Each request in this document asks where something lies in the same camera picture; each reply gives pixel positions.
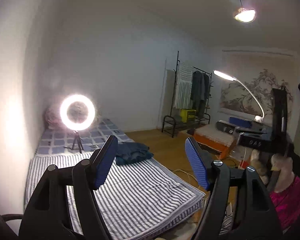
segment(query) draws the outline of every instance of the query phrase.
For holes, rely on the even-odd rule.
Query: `ceiling light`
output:
[[[240,0],[241,3],[241,7],[238,9],[238,11],[235,13],[234,18],[238,21],[238,22],[243,22],[243,23],[250,23],[252,21],[254,21],[254,19],[256,18],[256,10],[251,9],[245,9],[242,7],[242,2]]]

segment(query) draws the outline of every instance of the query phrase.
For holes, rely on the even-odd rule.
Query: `tripod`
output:
[[[74,144],[75,144],[75,143],[77,143],[77,145],[78,145],[78,147],[79,147],[79,152],[82,153],[83,146],[82,146],[81,138],[80,138],[80,135],[79,135],[79,132],[78,132],[78,131],[74,131],[74,139],[73,139],[73,144],[72,144],[71,150],[74,149]]]

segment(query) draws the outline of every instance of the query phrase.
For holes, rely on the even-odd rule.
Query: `lampshade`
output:
[[[250,23],[255,20],[256,11],[253,9],[247,10],[243,7],[240,7],[234,18],[242,23]]]
[[[68,115],[67,115],[68,108],[74,102],[82,102],[88,108],[87,119],[81,123],[72,122],[68,118]],[[95,113],[95,109],[94,109],[92,102],[83,95],[72,95],[72,96],[67,97],[62,102],[61,107],[60,107],[60,116],[61,116],[62,122],[65,124],[66,127],[68,127],[71,130],[75,130],[75,131],[87,129],[92,124],[95,114],[96,113]]]
[[[213,73],[215,75],[219,76],[219,77],[222,77],[222,78],[230,80],[230,81],[236,81],[237,80],[235,77],[231,77],[231,76],[229,76],[229,75],[227,75],[225,73],[222,73],[222,72],[220,72],[218,70],[214,70]]]

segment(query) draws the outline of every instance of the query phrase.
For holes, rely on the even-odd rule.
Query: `pink cloth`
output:
[[[300,178],[296,176],[289,187],[280,193],[270,193],[270,197],[284,230],[300,215]]]

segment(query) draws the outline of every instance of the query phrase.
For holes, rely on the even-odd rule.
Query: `folded blue towel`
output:
[[[118,144],[118,151],[115,157],[117,165],[126,165],[151,159],[153,154],[149,147],[143,143],[123,142]]]

